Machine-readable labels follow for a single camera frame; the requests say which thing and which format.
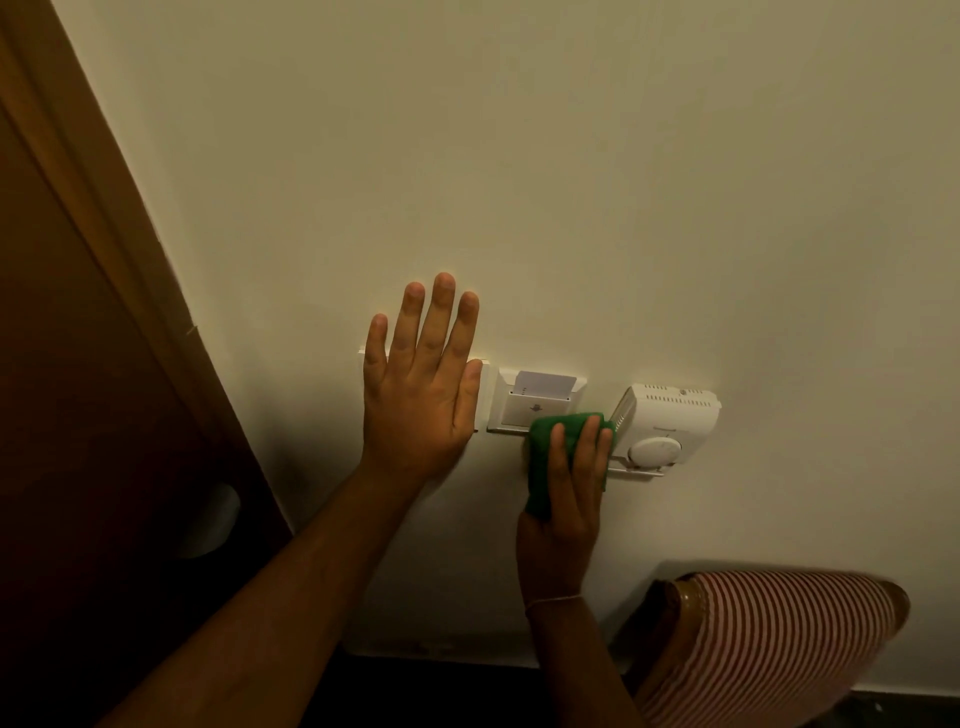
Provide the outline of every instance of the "door frame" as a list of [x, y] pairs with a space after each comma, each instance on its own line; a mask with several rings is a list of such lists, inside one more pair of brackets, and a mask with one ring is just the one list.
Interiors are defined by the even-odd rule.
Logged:
[[280, 550], [290, 528], [50, 0], [0, 0], [0, 110], [217, 453], [224, 480]]

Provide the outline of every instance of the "green cleaning rag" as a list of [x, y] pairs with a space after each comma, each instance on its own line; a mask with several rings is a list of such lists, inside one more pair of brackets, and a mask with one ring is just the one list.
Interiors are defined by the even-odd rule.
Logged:
[[[557, 415], [534, 420], [527, 434], [530, 447], [530, 468], [527, 471], [527, 490], [530, 496], [524, 510], [541, 520], [550, 520], [550, 493], [547, 489], [547, 459], [550, 453], [550, 430], [556, 423], [563, 423], [566, 445], [566, 460], [573, 463], [573, 453], [580, 439], [580, 431], [587, 423], [587, 417], [600, 416], [600, 428], [613, 429], [613, 423], [605, 420], [602, 412], [578, 412], [575, 415]], [[607, 478], [604, 476], [603, 489], [607, 490]]]

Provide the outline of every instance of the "striped fabric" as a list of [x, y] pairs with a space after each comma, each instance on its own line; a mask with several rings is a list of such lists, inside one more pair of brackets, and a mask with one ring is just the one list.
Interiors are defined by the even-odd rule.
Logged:
[[873, 579], [722, 571], [692, 580], [705, 602], [687, 660], [641, 712], [657, 728], [793, 728], [825, 713], [897, 631]]

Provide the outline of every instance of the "left hand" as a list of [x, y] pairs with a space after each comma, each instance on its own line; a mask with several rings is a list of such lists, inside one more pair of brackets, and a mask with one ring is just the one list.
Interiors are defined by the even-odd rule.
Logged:
[[438, 274], [418, 340], [425, 293], [421, 283], [407, 285], [389, 359], [387, 317], [373, 317], [363, 366], [361, 466], [415, 488], [446, 474], [467, 445], [483, 368], [479, 359], [467, 361], [480, 312], [477, 295], [461, 297], [447, 340], [456, 281]]

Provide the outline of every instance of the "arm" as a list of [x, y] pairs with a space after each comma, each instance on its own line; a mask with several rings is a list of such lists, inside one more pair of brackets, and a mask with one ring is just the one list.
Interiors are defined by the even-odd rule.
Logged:
[[573, 466], [564, 426], [550, 433], [547, 523], [521, 513], [516, 526], [520, 591], [560, 724], [642, 726], [590, 609], [580, 597], [600, 531], [600, 499], [613, 433], [600, 418], [584, 425]]
[[467, 362], [479, 301], [440, 274], [418, 342], [424, 289], [407, 286], [390, 359], [373, 317], [357, 469], [278, 556], [101, 723], [297, 726], [350, 611], [423, 484], [473, 434], [480, 362]]

